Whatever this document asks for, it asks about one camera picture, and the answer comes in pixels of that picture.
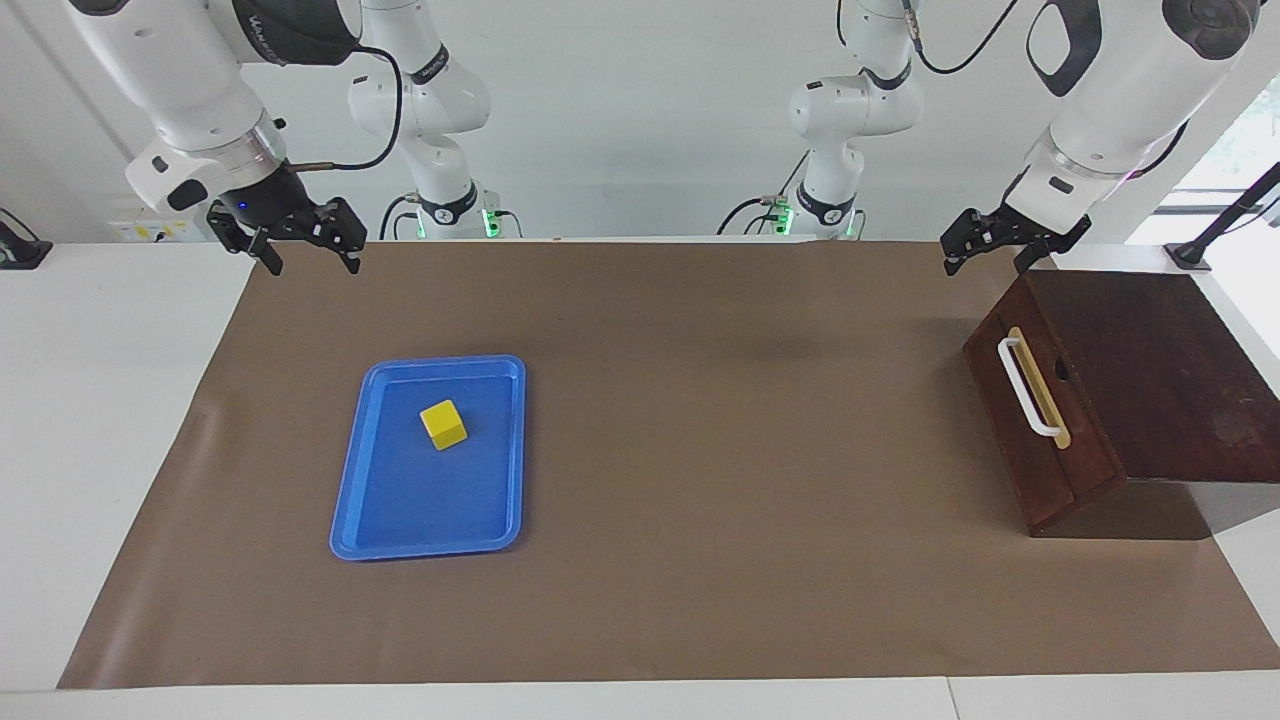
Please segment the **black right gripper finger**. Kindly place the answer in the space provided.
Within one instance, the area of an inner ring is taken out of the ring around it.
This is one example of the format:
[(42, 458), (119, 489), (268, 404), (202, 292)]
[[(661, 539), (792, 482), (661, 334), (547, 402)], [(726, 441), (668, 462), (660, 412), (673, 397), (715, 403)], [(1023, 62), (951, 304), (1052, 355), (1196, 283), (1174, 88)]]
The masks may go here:
[(316, 204), (308, 214), (308, 223), (305, 241), (335, 254), (344, 269), (351, 275), (357, 275), (361, 268), (360, 254), (369, 233), (349, 202), (343, 197), (334, 197)]
[(221, 200), (214, 200), (210, 204), (206, 222), (218, 242), (228, 252), (244, 254), (261, 263), (271, 275), (279, 277), (282, 274), (283, 260), (270, 245), (265, 231), (255, 231), (252, 234), (247, 232)]

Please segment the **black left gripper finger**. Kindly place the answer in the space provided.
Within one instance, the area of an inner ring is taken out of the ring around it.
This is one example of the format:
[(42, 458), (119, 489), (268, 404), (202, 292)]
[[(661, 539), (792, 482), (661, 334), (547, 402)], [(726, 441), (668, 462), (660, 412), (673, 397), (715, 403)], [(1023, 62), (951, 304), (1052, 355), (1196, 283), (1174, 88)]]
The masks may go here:
[(974, 208), (961, 211), (940, 237), (946, 275), (955, 277), (969, 259), (1002, 247), (1005, 225), (998, 211), (983, 214)]
[(1019, 225), (1019, 229), (1021, 232), (1021, 237), (1027, 240), (1027, 243), (1014, 258), (1014, 266), (1016, 272), (1021, 274), (1052, 254), (1069, 252), (1091, 227), (1092, 219), (1089, 215), (1084, 215), (1070, 231), (1065, 233), (1051, 231), (1037, 222), (1023, 222)]

